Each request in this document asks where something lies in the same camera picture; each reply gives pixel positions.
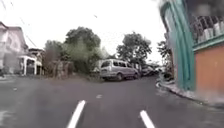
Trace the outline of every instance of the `white lane marking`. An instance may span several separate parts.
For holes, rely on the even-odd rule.
[[[155,128],[155,126],[153,125],[151,119],[149,118],[149,116],[145,110],[142,110],[140,112],[140,116],[141,116],[142,121],[144,122],[146,128]]]
[[[79,101],[67,128],[76,128],[76,125],[79,121],[80,115],[83,111],[85,104],[86,104],[85,100]]]

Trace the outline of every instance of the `green tree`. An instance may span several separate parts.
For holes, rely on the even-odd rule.
[[[59,41],[48,40],[44,49],[43,67],[46,73],[52,74],[53,67],[51,62],[61,60],[64,57],[62,44]]]
[[[133,32],[124,36],[123,44],[118,45],[118,57],[139,64],[145,63],[147,55],[150,54],[151,41],[144,39],[140,34]]]
[[[63,49],[77,72],[88,74],[101,58],[100,38],[89,28],[78,27],[67,33]]]
[[[157,49],[162,58],[164,59],[167,59],[167,57],[171,55],[171,49],[168,47],[165,41],[159,42]]]

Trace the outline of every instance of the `sky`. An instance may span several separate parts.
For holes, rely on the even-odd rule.
[[[155,0],[0,0],[0,11],[4,24],[23,28],[29,47],[63,42],[70,29],[83,26],[100,37],[109,54],[116,53],[125,34],[140,33],[152,42],[148,59],[161,61],[157,43],[165,40],[165,29]]]

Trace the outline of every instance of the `street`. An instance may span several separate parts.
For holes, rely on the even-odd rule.
[[[16,78],[0,83],[0,128],[66,128],[80,100],[77,128],[223,128],[224,111],[202,106],[155,86],[156,77],[122,82]]]

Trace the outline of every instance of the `wall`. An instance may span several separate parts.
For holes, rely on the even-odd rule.
[[[224,92],[224,44],[197,51],[195,70],[197,90]]]

